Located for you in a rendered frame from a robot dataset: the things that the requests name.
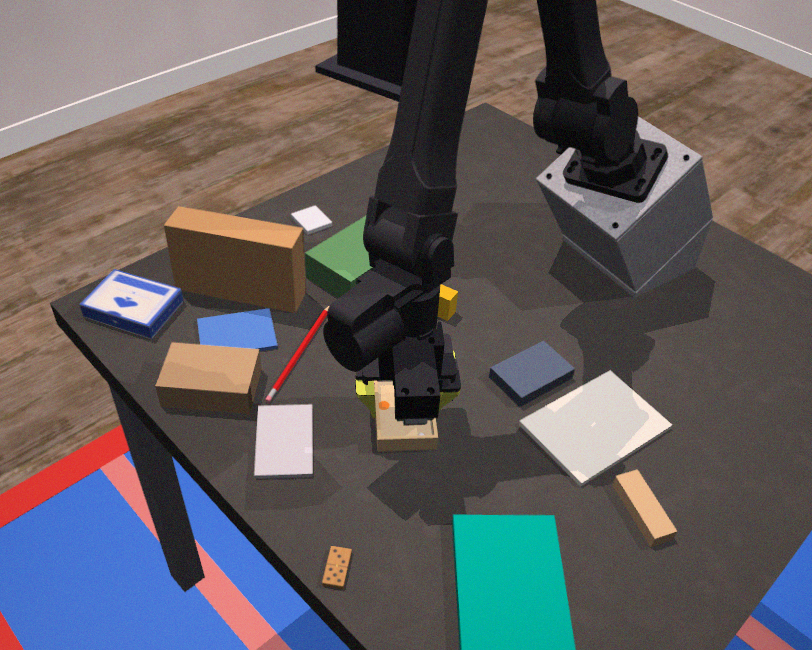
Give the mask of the red pencil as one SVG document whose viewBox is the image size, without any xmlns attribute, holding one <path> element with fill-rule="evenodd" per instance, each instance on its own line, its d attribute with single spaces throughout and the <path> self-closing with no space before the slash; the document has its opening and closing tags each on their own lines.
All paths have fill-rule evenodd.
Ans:
<svg viewBox="0 0 812 650">
<path fill-rule="evenodd" d="M 327 316 L 327 311 L 328 311 L 329 306 L 321 313 L 321 315 L 319 316 L 319 318 L 317 319 L 317 321 L 315 322 L 315 324 L 313 325 L 313 327 L 311 328 L 311 330 L 307 334 L 306 338 L 304 339 L 304 341 L 302 342 L 302 344 L 300 345 L 300 347 L 298 348 L 298 350 L 296 351 L 296 353 L 294 354 L 294 356 L 292 357 L 292 359 L 290 360 L 290 362 L 288 363 L 288 365 L 286 366 L 286 368 L 282 372 L 281 376 L 279 377 L 279 379 L 277 380 L 277 382 L 273 386 L 272 390 L 270 391 L 267 398 L 265 399 L 265 401 L 267 403 L 270 403 L 270 401 L 272 400 L 272 398 L 274 397 L 274 395 L 276 394 L 276 392 L 278 391 L 278 389 L 280 388 L 280 386 L 282 385 L 282 383 L 284 382 L 284 380 L 286 379 L 286 377 L 290 373 L 291 369 L 293 368 L 293 366 L 295 365 L 295 363 L 297 362 L 297 360 L 301 356 L 302 352 L 304 351 L 304 349 L 306 348 L 306 346 L 308 345 L 308 343 L 310 342 L 310 340 L 312 339 L 312 337 L 316 333 L 317 329 L 319 328 L 319 326 L 321 325 L 321 323 L 323 322 L 323 320 Z"/>
</svg>

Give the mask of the orange domino tile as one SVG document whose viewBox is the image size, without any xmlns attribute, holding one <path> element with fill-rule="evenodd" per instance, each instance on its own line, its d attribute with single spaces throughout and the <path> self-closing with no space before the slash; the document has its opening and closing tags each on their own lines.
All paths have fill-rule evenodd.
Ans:
<svg viewBox="0 0 812 650">
<path fill-rule="evenodd" d="M 344 589 L 352 549 L 331 546 L 322 586 Z"/>
</svg>

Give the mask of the yellow rectangular block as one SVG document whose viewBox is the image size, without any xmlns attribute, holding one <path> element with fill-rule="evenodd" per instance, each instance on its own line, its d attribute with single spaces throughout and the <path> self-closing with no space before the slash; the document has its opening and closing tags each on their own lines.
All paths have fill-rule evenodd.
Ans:
<svg viewBox="0 0 812 650">
<path fill-rule="evenodd" d="M 448 321 L 456 312 L 458 291 L 440 286 L 438 317 Z"/>
</svg>

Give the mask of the brown rectangular box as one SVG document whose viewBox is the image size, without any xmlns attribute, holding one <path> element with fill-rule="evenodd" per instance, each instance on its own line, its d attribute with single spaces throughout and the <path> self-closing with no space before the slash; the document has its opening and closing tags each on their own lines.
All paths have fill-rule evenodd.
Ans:
<svg viewBox="0 0 812 650">
<path fill-rule="evenodd" d="M 164 224 L 175 287 L 296 313 L 303 228 L 178 206 Z"/>
</svg>

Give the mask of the green box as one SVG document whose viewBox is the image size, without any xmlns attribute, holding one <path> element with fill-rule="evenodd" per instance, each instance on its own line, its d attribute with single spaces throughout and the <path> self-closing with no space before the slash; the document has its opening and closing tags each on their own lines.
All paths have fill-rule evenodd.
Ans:
<svg viewBox="0 0 812 650">
<path fill-rule="evenodd" d="M 339 298 L 373 269 L 363 243 L 366 216 L 305 253 L 306 278 Z"/>
</svg>

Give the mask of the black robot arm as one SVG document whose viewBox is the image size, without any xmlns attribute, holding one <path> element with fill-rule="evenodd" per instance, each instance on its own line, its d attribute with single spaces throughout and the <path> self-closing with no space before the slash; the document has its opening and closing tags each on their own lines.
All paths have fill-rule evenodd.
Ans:
<svg viewBox="0 0 812 650">
<path fill-rule="evenodd" d="M 417 0 L 393 134 L 363 232 L 373 269 L 329 306 L 323 328 L 343 367 L 357 372 L 378 358 L 379 378 L 394 376 L 395 419 L 404 425 L 438 418 L 440 286 L 454 266 L 457 152 L 487 3 Z M 577 149 L 563 170 L 568 184 L 645 201 L 668 152 L 640 139 L 627 80 L 611 76 L 596 0 L 537 4 L 546 67 L 535 80 L 536 134 L 557 144 L 557 154 Z M 402 340 L 436 324 L 426 339 Z"/>
</svg>

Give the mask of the white rectangular card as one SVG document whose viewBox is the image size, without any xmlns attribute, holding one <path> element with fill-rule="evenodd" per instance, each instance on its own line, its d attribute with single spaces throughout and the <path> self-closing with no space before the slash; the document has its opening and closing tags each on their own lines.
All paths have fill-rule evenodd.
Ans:
<svg viewBox="0 0 812 650">
<path fill-rule="evenodd" d="M 312 404 L 258 406 L 254 477 L 313 477 Z"/>
</svg>

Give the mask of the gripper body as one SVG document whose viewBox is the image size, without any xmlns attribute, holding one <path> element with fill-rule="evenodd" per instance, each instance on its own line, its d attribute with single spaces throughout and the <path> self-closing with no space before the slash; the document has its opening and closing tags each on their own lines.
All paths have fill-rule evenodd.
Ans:
<svg viewBox="0 0 812 650">
<path fill-rule="evenodd" d="M 404 335 L 404 341 L 419 341 L 428 338 L 436 331 L 435 328 L 431 331 L 418 335 L 416 337 L 407 337 Z M 461 389 L 461 382 L 459 376 L 459 369 L 457 359 L 454 358 L 451 336 L 443 333 L 444 336 L 444 354 L 441 378 L 438 378 L 440 392 L 458 392 Z M 455 360 L 454 360 L 455 359 Z M 362 380 L 363 384 L 368 385 L 368 381 L 386 381 L 379 378 L 379 363 L 378 358 L 365 366 L 360 371 L 355 372 L 356 380 Z M 456 379 L 455 379 L 456 378 Z M 454 383 L 453 383 L 454 382 Z"/>
</svg>

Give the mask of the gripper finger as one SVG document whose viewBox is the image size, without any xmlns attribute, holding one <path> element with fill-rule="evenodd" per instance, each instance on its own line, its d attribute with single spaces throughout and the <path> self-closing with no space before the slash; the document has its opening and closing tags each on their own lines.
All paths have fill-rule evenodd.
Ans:
<svg viewBox="0 0 812 650">
<path fill-rule="evenodd" d="M 439 411 L 450 401 L 456 398 L 460 394 L 458 392 L 440 392 L 440 404 L 439 404 Z"/>
<path fill-rule="evenodd" d="M 365 385 L 363 384 L 362 380 L 356 380 L 356 395 L 357 398 L 369 408 L 372 417 L 375 418 L 376 405 L 374 381 L 368 381 L 368 385 Z"/>
</svg>

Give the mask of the wooden ball-in-hole puzzle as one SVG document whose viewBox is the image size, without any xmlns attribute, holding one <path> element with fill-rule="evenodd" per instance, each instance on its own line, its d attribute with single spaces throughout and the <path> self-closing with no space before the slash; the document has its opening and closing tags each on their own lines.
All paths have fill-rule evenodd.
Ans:
<svg viewBox="0 0 812 650">
<path fill-rule="evenodd" d="M 437 449 L 436 418 L 426 425 L 404 426 L 403 421 L 395 419 L 393 380 L 374 381 L 374 389 L 377 451 Z"/>
</svg>

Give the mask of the tan rectangular box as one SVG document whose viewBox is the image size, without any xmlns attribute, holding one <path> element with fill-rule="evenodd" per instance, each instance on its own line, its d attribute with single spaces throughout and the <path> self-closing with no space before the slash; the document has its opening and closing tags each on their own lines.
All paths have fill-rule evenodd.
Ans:
<svg viewBox="0 0 812 650">
<path fill-rule="evenodd" d="M 259 349 L 171 343 L 156 390 L 161 407 L 250 414 Z"/>
</svg>

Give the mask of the tan rectangular wooden block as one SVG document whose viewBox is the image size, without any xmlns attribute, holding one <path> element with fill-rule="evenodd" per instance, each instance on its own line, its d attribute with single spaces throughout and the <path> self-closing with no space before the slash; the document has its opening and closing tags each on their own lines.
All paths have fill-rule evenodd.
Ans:
<svg viewBox="0 0 812 650">
<path fill-rule="evenodd" d="M 638 470 L 616 476 L 612 485 L 650 547 L 674 539 L 676 528 Z"/>
</svg>

